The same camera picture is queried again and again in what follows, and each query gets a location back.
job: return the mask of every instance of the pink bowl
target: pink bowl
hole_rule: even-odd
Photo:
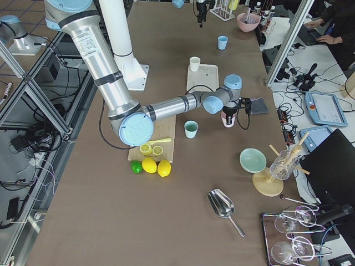
[[[251,32],[259,25],[260,17],[255,14],[250,14],[248,22],[253,21],[253,24],[250,23],[245,24],[244,23],[245,16],[246,13],[241,13],[237,16],[237,25],[242,32]]]

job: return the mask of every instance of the light blue cup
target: light blue cup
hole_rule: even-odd
[[[190,120],[185,123],[184,128],[186,137],[193,139],[196,136],[197,130],[199,129],[199,124]]]
[[[228,42],[227,36],[219,36],[218,37],[218,49],[220,49],[220,50],[226,49],[227,42]]]
[[[261,151],[253,148],[245,149],[240,153],[240,165],[249,173],[259,173],[266,167],[266,158]]]

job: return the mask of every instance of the lime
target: lime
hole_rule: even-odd
[[[143,155],[148,155],[148,154],[151,154],[152,148],[148,143],[145,143],[145,144],[139,146],[139,151]]]
[[[132,161],[131,169],[134,173],[140,173],[142,171],[142,164],[139,161]]]
[[[163,154],[163,147],[159,146],[159,145],[156,145],[153,147],[153,154],[155,156],[159,156],[159,155],[162,155]]]
[[[144,158],[142,160],[142,167],[147,173],[155,173],[157,168],[156,162],[150,157]]]
[[[171,172],[171,164],[168,160],[162,160],[158,164],[158,174],[161,177],[168,176]]]

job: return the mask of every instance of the table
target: table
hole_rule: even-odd
[[[227,129],[219,114],[202,109],[178,115],[172,173],[161,178],[132,173],[128,152],[102,141],[97,94],[27,265],[266,265],[260,213],[291,204],[259,194],[252,174],[239,164],[247,147],[261,150],[268,165],[275,159],[268,145],[285,148],[254,33],[210,13],[199,28],[190,4],[175,9],[171,3],[136,2],[128,24],[135,57],[150,66],[145,91],[133,93],[142,104],[185,94],[189,58],[198,56],[219,67],[220,84],[227,74],[240,75],[242,96],[263,97],[270,113],[252,116],[247,131]],[[229,37],[226,50],[217,49],[219,35]],[[184,122],[191,119],[200,126],[195,139],[184,135]],[[109,141],[121,145],[108,119],[103,128]],[[214,188],[234,201],[245,238],[214,214],[207,200]],[[283,192],[298,198],[293,179],[285,181]]]
[[[268,36],[268,42],[267,44],[261,48],[263,49],[268,49],[268,48],[273,48],[276,45],[279,45],[283,42],[286,33],[290,27],[290,24],[288,23],[288,18],[274,18],[274,21],[276,22],[274,30],[272,33]],[[300,40],[299,37],[296,37],[295,42],[301,43],[304,45],[304,43]],[[341,90],[344,89],[342,84],[345,84],[346,82],[346,77],[343,74],[343,71],[341,71],[339,65],[337,64],[335,58],[331,54],[331,52],[328,49],[328,46],[325,44],[321,45],[314,45],[314,46],[306,46],[305,49],[303,50],[297,50],[297,49],[292,49],[294,51],[293,53],[289,53],[288,59],[290,60],[290,68],[292,65],[294,67],[300,67],[301,71],[304,73],[307,73],[313,63],[317,63],[317,68],[313,73],[317,73],[321,75],[324,73],[321,78],[323,79],[332,79],[333,82],[329,81],[323,81],[320,78],[316,78],[315,81],[317,82],[315,86],[310,89],[310,91],[320,91],[323,93],[334,93],[336,97],[339,99],[346,100],[349,103],[352,103],[353,106],[355,106],[355,101],[350,99],[350,98],[344,98],[341,94]],[[273,91],[278,91],[280,93],[274,93],[274,100],[275,100],[275,105],[278,107],[281,103],[290,103],[294,110],[299,110],[301,111],[300,107],[296,105],[296,102],[294,102],[291,99],[288,99],[284,97],[283,91],[285,91],[286,87],[292,83],[287,83],[287,80],[284,79],[281,83],[274,83],[272,85],[272,90]],[[305,114],[302,116],[298,117],[293,117],[292,122],[294,125],[297,125],[297,132],[301,129],[306,129],[309,127],[315,126],[315,124],[312,122],[310,119],[307,110],[305,108],[305,101],[304,101],[304,96],[301,96],[300,98],[297,97],[297,95],[291,95],[289,94],[290,97],[295,98],[300,104],[303,109],[305,110]],[[340,100],[339,101],[341,107],[343,110],[350,110],[351,106],[350,104]],[[344,133],[344,135],[349,139],[349,141],[355,141],[355,113],[353,112],[346,112],[344,113],[345,117],[348,121],[348,126],[345,128],[341,128],[341,131]],[[300,136],[297,135],[296,137],[296,142],[300,140]],[[303,148],[302,154],[308,154],[308,151]],[[298,186],[298,191],[302,198],[304,198],[307,202],[314,202],[313,196],[310,194],[308,186],[307,186],[307,179],[305,174],[300,172],[296,178],[297,180],[297,186]],[[349,247],[346,245],[345,241],[341,237],[340,239],[336,239],[335,241],[327,242],[326,246],[331,247],[333,249],[333,253],[329,256],[324,257],[323,259],[323,265],[329,265],[326,261],[329,260],[330,258],[335,258],[337,256],[340,256],[342,254],[350,253],[353,254],[352,251],[349,249]]]

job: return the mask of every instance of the spoon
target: spoon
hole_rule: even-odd
[[[218,188],[210,191],[207,196],[215,213],[219,217],[228,218],[234,225],[235,229],[237,229],[240,236],[245,237],[242,228],[240,228],[239,224],[237,224],[231,216],[234,212],[233,201]]]
[[[170,142],[171,141],[171,138],[170,137],[167,137],[165,139],[161,139],[161,140],[150,140],[146,143],[148,143],[149,145],[153,145],[155,143],[158,143],[158,142]]]

